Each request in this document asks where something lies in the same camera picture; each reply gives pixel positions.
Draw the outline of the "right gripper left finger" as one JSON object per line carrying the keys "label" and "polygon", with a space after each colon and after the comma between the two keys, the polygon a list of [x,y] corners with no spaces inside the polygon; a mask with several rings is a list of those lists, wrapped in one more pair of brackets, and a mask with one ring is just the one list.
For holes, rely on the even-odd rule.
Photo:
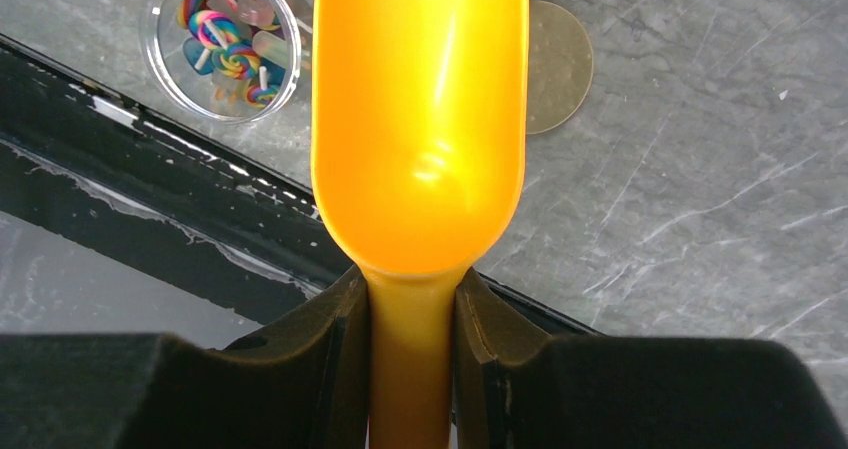
{"label": "right gripper left finger", "polygon": [[362,448],[361,272],[221,350],[170,333],[5,335],[5,448]]}

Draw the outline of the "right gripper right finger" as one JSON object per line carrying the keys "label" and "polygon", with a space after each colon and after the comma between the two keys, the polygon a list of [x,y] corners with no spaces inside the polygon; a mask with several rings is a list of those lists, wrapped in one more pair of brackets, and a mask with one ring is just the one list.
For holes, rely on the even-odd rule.
{"label": "right gripper right finger", "polygon": [[758,339],[551,334],[474,271],[454,312],[462,448],[843,448],[810,371]]}

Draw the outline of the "orange plastic scoop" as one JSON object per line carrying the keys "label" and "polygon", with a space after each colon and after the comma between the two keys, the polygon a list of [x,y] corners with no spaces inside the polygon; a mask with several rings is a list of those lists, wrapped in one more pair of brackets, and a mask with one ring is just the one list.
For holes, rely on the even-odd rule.
{"label": "orange plastic scoop", "polygon": [[368,444],[445,448],[454,299],[525,169],[529,0],[314,0],[311,181],[367,282]]}

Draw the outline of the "clear glass jar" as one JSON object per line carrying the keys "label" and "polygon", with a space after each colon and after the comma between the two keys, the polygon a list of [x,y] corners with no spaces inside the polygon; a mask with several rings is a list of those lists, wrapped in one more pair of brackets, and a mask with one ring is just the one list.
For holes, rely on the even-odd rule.
{"label": "clear glass jar", "polygon": [[213,121],[247,123],[308,85],[311,0],[147,0],[140,44],[171,101]]}

